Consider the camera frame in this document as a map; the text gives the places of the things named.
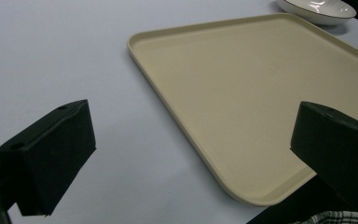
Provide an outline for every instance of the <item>bowl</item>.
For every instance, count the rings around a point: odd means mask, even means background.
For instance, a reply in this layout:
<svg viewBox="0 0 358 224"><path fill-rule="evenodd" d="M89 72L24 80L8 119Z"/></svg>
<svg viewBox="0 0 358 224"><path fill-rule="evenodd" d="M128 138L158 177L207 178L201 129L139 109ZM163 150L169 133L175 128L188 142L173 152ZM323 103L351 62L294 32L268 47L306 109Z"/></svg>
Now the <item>bowl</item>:
<svg viewBox="0 0 358 224"><path fill-rule="evenodd" d="M356 10L340 0L277 0L284 11L319 25L338 25L356 16Z"/></svg>

